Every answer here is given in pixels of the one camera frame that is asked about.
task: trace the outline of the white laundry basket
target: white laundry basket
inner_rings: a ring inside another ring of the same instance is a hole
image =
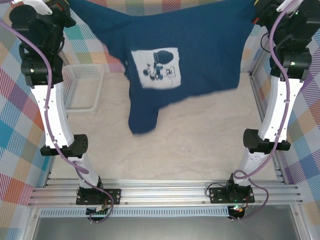
[[[97,112],[104,80],[103,64],[71,64],[62,68],[67,115]]]

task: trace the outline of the marble floor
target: marble floor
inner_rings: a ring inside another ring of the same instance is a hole
[[[94,116],[70,115],[74,134],[87,134],[88,155],[102,178],[131,180],[223,180],[241,161],[246,128],[261,125],[249,77],[236,90],[189,98],[159,112],[156,129],[133,136],[128,127],[129,83],[108,73]],[[76,178],[57,157],[52,178]],[[253,179],[276,180],[270,162]]]

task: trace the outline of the blue t-shirt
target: blue t-shirt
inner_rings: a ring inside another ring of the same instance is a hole
[[[253,0],[147,16],[129,16],[86,0],[69,3],[125,67],[133,134],[153,130],[159,109],[171,103],[239,84],[244,45],[254,26]]]

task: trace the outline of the white graphic patch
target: white graphic patch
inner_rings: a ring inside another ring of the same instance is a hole
[[[176,47],[131,51],[144,89],[173,89],[181,85]]]

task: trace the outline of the plaid fabric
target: plaid fabric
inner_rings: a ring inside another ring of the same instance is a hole
[[[91,0],[129,15],[159,14],[189,8],[215,0]],[[11,24],[9,13],[15,6],[0,5],[0,17]],[[123,66],[109,55],[78,16],[77,25],[65,31],[64,52],[71,64],[103,63],[110,72],[122,72]],[[242,70],[254,60],[260,28],[254,27],[243,51]],[[0,240],[20,239],[28,211],[26,206],[34,187],[46,176],[50,158],[40,154],[45,136],[41,115],[30,88],[19,71],[20,41],[0,28]]]
[[[320,30],[309,44],[311,82],[298,94],[288,125],[291,149],[280,153],[291,184],[299,186],[314,233],[320,233]],[[270,98],[269,59],[256,74],[256,85],[264,111]]]

